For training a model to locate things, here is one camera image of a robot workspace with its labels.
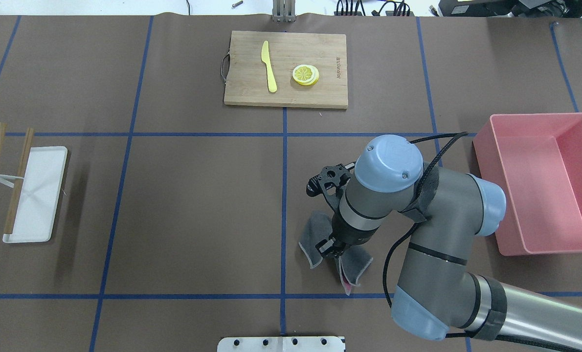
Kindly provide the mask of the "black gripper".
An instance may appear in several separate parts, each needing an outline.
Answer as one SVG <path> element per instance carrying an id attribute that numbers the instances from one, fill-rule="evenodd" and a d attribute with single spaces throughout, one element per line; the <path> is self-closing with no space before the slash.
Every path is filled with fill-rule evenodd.
<path id="1" fill-rule="evenodd" d="M 331 235 L 318 243 L 318 254 L 320 254 L 320 256 L 325 259 L 340 258 L 347 248 L 347 243 L 340 241 Z"/>

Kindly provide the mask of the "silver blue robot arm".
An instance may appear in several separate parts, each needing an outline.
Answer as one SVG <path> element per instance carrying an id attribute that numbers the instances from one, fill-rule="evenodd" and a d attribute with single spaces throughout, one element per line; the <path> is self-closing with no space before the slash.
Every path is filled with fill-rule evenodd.
<path id="1" fill-rule="evenodd" d="M 394 294 L 383 291 L 403 330 L 441 341 L 458 328 L 471 339 L 582 352 L 582 308 L 467 272 L 474 238 L 493 234 L 507 205 L 499 185 L 438 166 L 462 136 L 446 133 L 448 143 L 425 162 L 416 140 L 382 134 L 356 162 L 326 166 L 310 178 L 307 195 L 323 195 L 334 213 L 331 234 L 316 251 L 341 258 L 396 211 L 413 225 L 388 252 L 409 242 Z"/>

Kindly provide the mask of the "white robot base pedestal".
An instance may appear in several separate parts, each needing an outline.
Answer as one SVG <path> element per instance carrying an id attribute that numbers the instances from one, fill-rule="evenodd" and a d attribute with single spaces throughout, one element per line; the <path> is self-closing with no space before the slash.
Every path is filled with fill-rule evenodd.
<path id="1" fill-rule="evenodd" d="M 346 352 L 344 337 L 267 336 L 228 337 L 217 345 L 218 352 Z"/>

